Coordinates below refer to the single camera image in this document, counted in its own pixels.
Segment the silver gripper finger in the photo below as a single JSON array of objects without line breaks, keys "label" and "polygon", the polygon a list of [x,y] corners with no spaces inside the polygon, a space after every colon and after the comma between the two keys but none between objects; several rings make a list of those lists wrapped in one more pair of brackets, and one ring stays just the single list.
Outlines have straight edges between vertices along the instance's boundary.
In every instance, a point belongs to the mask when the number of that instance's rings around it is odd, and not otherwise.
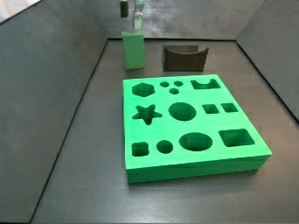
[{"label": "silver gripper finger", "polygon": [[120,0],[120,17],[127,18],[128,17],[128,1]]},{"label": "silver gripper finger", "polygon": [[135,0],[135,10],[134,10],[134,27],[136,30],[143,28],[143,11],[146,7],[146,0]]}]

